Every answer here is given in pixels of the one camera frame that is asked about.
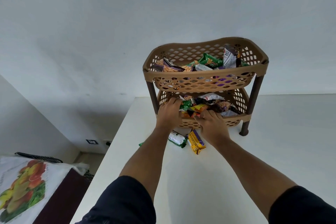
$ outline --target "forearm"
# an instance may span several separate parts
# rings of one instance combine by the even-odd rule
[[[267,219],[275,200],[296,185],[232,140],[223,140],[216,149],[233,168],[244,189]]]
[[[169,128],[155,128],[120,173],[120,176],[127,175],[137,179],[146,188],[152,200],[159,183],[163,154],[170,132]]]

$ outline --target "lower basket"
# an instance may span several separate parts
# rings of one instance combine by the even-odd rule
[[[226,91],[218,91],[215,92],[216,94],[225,98],[227,102],[234,104],[242,114],[236,116],[229,116],[223,117],[226,124],[230,127],[234,127],[239,124],[242,120],[243,122],[249,121],[251,119],[250,114],[246,114],[247,103],[249,102],[249,97],[244,88],[235,89],[235,90],[226,90]],[[157,99],[159,105],[164,102],[169,101],[170,98],[175,97],[179,98],[180,95],[190,95],[193,97],[201,96],[206,93],[181,93],[181,92],[166,92],[166,91],[159,91],[157,95]],[[182,124],[180,125],[181,128],[200,128],[199,124],[195,121],[194,118],[183,118]]]

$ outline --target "hand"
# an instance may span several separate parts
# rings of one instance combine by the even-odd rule
[[[171,98],[160,106],[156,118],[156,128],[167,128],[170,131],[182,123],[179,112],[182,99]]]
[[[201,126],[201,135],[215,148],[230,140],[228,127],[220,113],[204,110],[200,118],[194,118]]]

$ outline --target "dark sleeve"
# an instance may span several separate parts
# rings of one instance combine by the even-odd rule
[[[130,176],[120,176],[106,188],[78,224],[155,222],[154,205],[145,187]]]
[[[271,206],[270,224],[336,223],[336,209],[303,187],[285,191]]]

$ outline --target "dark brown support post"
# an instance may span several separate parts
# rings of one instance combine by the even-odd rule
[[[156,96],[154,83],[153,82],[147,82],[147,81],[146,81],[146,83],[147,83],[150,98],[151,98],[152,103],[153,103],[154,112],[155,112],[155,114],[158,114],[160,106],[159,106],[158,98]]]
[[[247,109],[246,109],[246,114],[252,114],[255,102],[257,101],[257,97],[259,94],[259,90],[261,87],[261,83],[263,82],[264,76],[259,76],[254,79],[253,87],[251,90],[250,98],[249,98],[249,103],[247,104]],[[250,121],[243,122],[243,125],[241,127],[241,131],[239,134],[241,136],[246,136],[249,133],[249,124]]]

